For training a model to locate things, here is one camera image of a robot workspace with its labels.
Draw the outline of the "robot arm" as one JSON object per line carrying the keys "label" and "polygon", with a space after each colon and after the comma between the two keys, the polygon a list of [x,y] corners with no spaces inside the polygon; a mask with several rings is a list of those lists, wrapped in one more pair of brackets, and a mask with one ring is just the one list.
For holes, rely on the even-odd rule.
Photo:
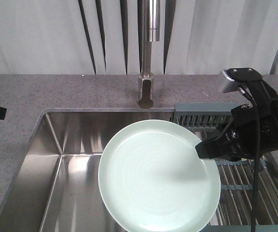
{"label": "robot arm", "polygon": [[253,160],[278,150],[278,99],[258,108],[240,105],[228,123],[219,125],[195,149],[200,159]]}

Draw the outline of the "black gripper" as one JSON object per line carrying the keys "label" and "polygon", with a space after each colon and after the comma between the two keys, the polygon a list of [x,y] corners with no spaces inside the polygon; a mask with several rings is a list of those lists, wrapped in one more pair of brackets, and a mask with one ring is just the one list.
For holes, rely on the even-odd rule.
{"label": "black gripper", "polygon": [[278,150],[278,99],[263,107],[247,97],[252,107],[236,107],[233,120],[218,126],[206,140],[195,146],[200,159],[258,160]]}

